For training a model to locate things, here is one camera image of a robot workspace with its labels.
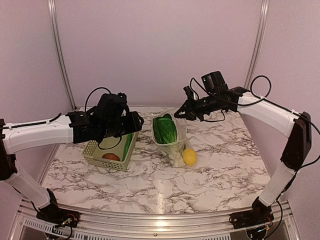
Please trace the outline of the green perforated plastic basket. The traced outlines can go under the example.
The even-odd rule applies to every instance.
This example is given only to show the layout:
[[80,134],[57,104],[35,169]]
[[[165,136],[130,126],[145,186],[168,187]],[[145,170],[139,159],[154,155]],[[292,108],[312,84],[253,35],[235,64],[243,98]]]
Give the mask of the green perforated plastic basket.
[[[96,167],[102,167],[107,169],[113,169],[117,171],[126,171],[131,159],[132,152],[135,148],[135,144],[139,135],[139,132],[134,132],[133,138],[130,144],[125,161],[123,159],[124,147],[127,139],[127,135],[123,135],[119,138],[109,137],[103,139],[101,144],[98,144],[94,140],[90,140],[82,151],[82,156],[90,164]],[[108,160],[102,158],[105,153],[114,153],[120,161]]]

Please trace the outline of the brown orange round toy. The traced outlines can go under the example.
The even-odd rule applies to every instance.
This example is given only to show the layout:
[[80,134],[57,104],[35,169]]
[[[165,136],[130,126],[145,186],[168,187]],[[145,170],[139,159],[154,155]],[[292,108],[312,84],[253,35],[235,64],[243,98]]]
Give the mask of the brown orange round toy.
[[120,158],[114,153],[105,153],[102,155],[103,159],[112,160],[112,161],[120,161]]

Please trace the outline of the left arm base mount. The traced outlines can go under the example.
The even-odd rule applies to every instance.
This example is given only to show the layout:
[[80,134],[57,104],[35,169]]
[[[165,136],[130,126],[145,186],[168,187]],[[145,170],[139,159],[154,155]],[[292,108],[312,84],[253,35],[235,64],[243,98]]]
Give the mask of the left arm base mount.
[[78,211],[60,208],[54,193],[50,189],[46,189],[49,195],[49,205],[43,208],[37,208],[36,217],[46,222],[54,223],[62,226],[66,220],[71,219],[69,225],[76,228],[79,222],[80,213]]

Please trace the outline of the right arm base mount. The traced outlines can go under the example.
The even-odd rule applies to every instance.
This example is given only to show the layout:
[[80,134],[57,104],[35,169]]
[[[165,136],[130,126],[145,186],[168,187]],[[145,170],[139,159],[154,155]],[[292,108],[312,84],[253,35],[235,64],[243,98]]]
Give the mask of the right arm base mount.
[[230,214],[229,222],[234,229],[241,229],[272,222],[274,219],[272,207],[264,205],[257,197],[250,210]]

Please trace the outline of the green bok choy toy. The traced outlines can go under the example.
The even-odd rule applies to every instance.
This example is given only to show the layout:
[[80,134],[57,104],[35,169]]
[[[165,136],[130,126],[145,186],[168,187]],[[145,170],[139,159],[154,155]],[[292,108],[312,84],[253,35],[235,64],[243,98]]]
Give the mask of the green bok choy toy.
[[153,118],[152,130],[155,143],[170,164],[176,168],[184,166],[182,158],[184,142],[178,138],[178,130],[172,116],[166,113]]

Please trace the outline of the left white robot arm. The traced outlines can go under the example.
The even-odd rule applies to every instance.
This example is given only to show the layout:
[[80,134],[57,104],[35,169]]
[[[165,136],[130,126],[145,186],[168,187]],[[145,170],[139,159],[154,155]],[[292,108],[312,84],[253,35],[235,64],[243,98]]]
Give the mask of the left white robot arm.
[[28,198],[53,223],[63,219],[54,196],[34,180],[16,160],[16,153],[53,144],[78,144],[138,132],[144,124],[136,112],[95,118],[84,111],[59,114],[53,119],[0,125],[0,179]]

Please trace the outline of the yellow lemon toy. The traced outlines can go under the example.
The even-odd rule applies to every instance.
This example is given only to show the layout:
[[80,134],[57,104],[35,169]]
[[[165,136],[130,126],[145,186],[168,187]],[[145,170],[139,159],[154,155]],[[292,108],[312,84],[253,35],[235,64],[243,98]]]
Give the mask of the yellow lemon toy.
[[197,162],[197,154],[196,152],[191,148],[186,148],[183,151],[183,161],[187,166],[192,167]]

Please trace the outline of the bright green pepper toy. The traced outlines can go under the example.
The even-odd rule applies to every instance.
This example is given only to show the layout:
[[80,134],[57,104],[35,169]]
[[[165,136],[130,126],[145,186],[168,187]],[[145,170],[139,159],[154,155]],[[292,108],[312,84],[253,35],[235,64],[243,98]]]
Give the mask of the bright green pepper toy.
[[133,134],[132,133],[128,134],[127,138],[126,138],[125,145],[124,145],[124,149],[123,149],[123,157],[122,157],[122,161],[123,162],[125,161],[125,159],[127,157],[127,154],[128,154],[132,139],[133,139]]

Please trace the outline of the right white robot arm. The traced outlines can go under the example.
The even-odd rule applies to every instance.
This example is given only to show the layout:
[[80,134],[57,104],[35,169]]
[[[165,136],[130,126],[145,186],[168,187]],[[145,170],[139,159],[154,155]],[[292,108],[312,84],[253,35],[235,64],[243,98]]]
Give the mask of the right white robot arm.
[[177,118],[204,121],[204,116],[212,112],[230,110],[238,113],[245,124],[258,122],[271,131],[266,140],[258,141],[258,149],[262,151],[263,162],[272,176],[257,198],[260,204],[247,214],[252,224],[260,223],[267,216],[266,207],[290,187],[305,167],[305,159],[312,146],[310,116],[306,112],[286,109],[265,97],[255,96],[243,87],[210,92],[201,99],[195,99],[194,91],[189,86],[184,87],[184,92],[187,99],[175,113]]

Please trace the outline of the clear zip top bag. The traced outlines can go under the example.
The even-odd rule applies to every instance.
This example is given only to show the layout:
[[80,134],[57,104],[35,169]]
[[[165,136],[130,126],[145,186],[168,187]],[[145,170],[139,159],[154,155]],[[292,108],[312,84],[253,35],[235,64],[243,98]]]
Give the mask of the clear zip top bag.
[[162,155],[175,168],[194,168],[198,157],[187,137],[187,122],[170,108],[152,115],[151,135]]

